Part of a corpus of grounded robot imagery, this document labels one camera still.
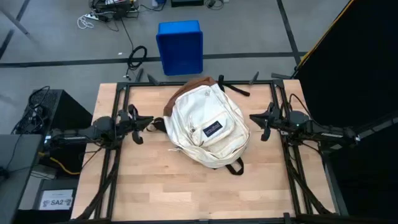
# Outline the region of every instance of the black backdrop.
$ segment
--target black backdrop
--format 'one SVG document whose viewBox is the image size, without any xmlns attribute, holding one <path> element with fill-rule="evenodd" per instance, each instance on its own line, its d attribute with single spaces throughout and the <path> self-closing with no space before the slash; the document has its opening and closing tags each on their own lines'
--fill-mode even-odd
<svg viewBox="0 0 398 224">
<path fill-rule="evenodd" d="M 295 77 L 321 124 L 360 127 L 397 111 L 395 1 L 353 1 Z"/>
<path fill-rule="evenodd" d="M 398 219 L 397 133 L 395 124 L 331 154 L 349 215 Z"/>
</svg>

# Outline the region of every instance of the backpack logo patch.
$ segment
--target backpack logo patch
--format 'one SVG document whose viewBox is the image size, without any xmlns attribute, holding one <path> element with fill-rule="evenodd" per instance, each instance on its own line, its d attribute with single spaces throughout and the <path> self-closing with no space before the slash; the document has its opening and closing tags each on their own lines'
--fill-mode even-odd
<svg viewBox="0 0 398 224">
<path fill-rule="evenodd" d="M 209 127 L 205 128 L 203 132 L 206 134 L 207 137 L 210 137 L 212 134 L 214 134 L 216 131 L 220 130 L 222 128 L 222 125 L 216 121 L 213 124 L 211 124 Z"/>
</svg>

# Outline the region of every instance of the yellow cable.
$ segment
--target yellow cable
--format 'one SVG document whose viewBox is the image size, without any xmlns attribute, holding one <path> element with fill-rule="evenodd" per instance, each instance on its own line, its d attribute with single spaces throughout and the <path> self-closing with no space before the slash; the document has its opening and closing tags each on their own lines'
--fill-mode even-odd
<svg viewBox="0 0 398 224">
<path fill-rule="evenodd" d="M 39 152 L 40 156 L 44 156 L 45 154 L 43 152 Z M 58 160 L 54 159 L 53 157 L 50 157 L 50 159 L 54 162 L 56 162 L 62 169 L 63 171 L 67 172 L 70 175 L 79 175 L 80 172 L 70 172 L 67 168 L 65 168 L 65 166 Z"/>
<path fill-rule="evenodd" d="M 300 63 L 297 65 L 297 69 L 299 69 L 310 57 L 310 55 L 314 52 L 316 48 L 318 48 L 319 44 L 322 42 L 322 40 L 326 37 L 326 35 L 329 33 L 331 28 L 335 25 L 335 23 L 340 19 L 340 17 L 344 14 L 344 12 L 349 8 L 349 6 L 354 2 L 355 0 L 351 0 L 346 7 L 343 9 L 343 11 L 340 13 L 340 15 L 333 21 L 333 23 L 329 26 L 329 29 L 324 33 L 324 35 L 321 37 L 320 40 L 318 40 L 317 44 L 315 44 L 314 48 L 307 52 L 303 59 L 300 61 Z"/>
</svg>

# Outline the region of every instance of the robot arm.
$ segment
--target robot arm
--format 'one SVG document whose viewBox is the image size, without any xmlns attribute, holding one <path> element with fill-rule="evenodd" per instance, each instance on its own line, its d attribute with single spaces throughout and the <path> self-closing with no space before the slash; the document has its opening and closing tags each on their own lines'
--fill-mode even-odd
<svg viewBox="0 0 398 224">
<path fill-rule="evenodd" d="M 106 148 L 112 148 L 123 140 L 124 136 L 132 132 L 132 139 L 137 144 L 143 140 L 139 132 L 143 131 L 154 119 L 153 116 L 139 116 L 134 105 L 128 106 L 129 113 L 120 110 L 119 123 L 109 116 L 103 116 L 93 122 L 93 125 L 86 129 L 73 129 L 61 131 L 53 129 L 45 137 L 45 147 L 56 148 L 64 144 L 86 144 L 95 143 Z"/>
<path fill-rule="evenodd" d="M 249 117 L 264 129 L 261 141 L 267 141 L 271 128 L 277 129 L 282 135 L 289 138 L 292 144 L 301 144 L 304 140 L 328 141 L 341 145 L 352 145 L 359 141 L 354 131 L 350 128 L 336 128 L 322 126 L 300 111 L 291 111 L 289 119 L 283 118 L 280 110 L 270 103 L 268 109 L 262 114 L 250 114 Z"/>
</svg>

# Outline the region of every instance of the black floor stripe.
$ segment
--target black floor stripe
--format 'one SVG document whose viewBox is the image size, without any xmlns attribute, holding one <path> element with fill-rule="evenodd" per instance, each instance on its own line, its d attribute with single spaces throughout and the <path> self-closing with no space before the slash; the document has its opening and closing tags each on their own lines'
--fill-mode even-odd
<svg viewBox="0 0 398 224">
<path fill-rule="evenodd" d="M 12 35 L 14 35 L 14 31 L 15 31 L 14 29 L 11 29 L 10 31 L 8 31 L 8 34 L 7 34 L 6 38 L 4 39 L 4 41 L 3 41 L 2 45 L 1 45 L 1 48 L 0 48 L 0 59 L 1 59 L 2 55 L 4 54 L 4 52 L 6 51 L 8 44 L 11 41 L 11 37 L 12 37 Z"/>
<path fill-rule="evenodd" d="M 22 4 L 21 9 L 19 10 L 18 15 L 17 15 L 17 17 L 16 17 L 16 20 L 17 20 L 17 21 L 21 21 L 22 16 L 24 15 L 24 12 L 25 12 L 25 10 L 26 10 L 26 7 L 27 7 L 27 5 L 29 4 L 29 1 L 30 1 L 30 0 L 25 0 L 24 3 Z M 1 48 L 0 48 L 0 59 L 1 59 L 1 57 L 4 55 L 4 53 L 5 53 L 6 49 L 7 49 L 7 46 L 8 46 L 8 44 L 9 44 L 10 41 L 11 41 L 12 35 L 14 35 L 14 32 L 15 32 L 15 30 L 14 30 L 14 29 L 11 29 L 11 30 L 8 32 L 6 39 L 3 41 L 2 45 L 1 45 Z"/>
<path fill-rule="evenodd" d="M 276 1 L 278 3 L 278 8 L 279 8 L 280 14 L 282 16 L 282 20 L 284 21 L 285 30 L 286 30 L 286 33 L 287 33 L 287 38 L 289 39 L 290 46 L 291 46 L 292 51 L 293 51 L 294 60 L 296 61 L 296 64 L 298 65 L 300 63 L 300 61 L 301 61 L 300 60 L 300 55 L 299 55 L 299 50 L 297 48 L 296 41 L 294 41 L 292 28 L 290 28 L 290 24 L 289 24 L 289 20 L 287 18 L 287 14 L 286 14 L 286 11 L 285 11 L 284 4 L 282 3 L 282 0 L 276 0 Z"/>
<path fill-rule="evenodd" d="M 292 52 L 269 52 L 269 53 L 236 53 L 236 54 L 209 54 L 203 59 L 228 59 L 228 58 L 264 58 L 264 57 L 294 57 Z M 160 57 L 147 57 L 146 62 L 159 62 Z M 69 60 L 54 62 L 23 62 L 23 63 L 0 63 L 0 68 L 27 68 L 27 67 L 49 67 L 66 65 L 100 65 L 110 63 L 127 63 L 127 58 L 96 59 L 96 60 Z"/>
</svg>

